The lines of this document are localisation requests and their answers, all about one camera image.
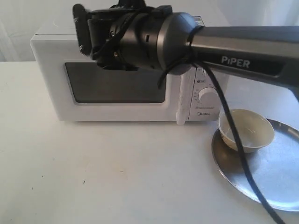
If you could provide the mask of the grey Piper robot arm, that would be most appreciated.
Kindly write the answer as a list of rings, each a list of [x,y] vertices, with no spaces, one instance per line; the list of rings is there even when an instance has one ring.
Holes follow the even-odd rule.
[[[81,54],[105,70],[180,75],[199,65],[299,94],[297,26],[206,27],[170,5],[143,0],[94,11],[75,4],[72,14]]]

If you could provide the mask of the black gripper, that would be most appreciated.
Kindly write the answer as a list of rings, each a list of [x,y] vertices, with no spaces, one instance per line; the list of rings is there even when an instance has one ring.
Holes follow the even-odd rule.
[[[81,4],[75,4],[72,14],[80,53],[96,61],[104,70],[121,70],[112,50],[97,55],[111,38],[110,28],[118,18],[117,12],[111,9],[90,11]]]

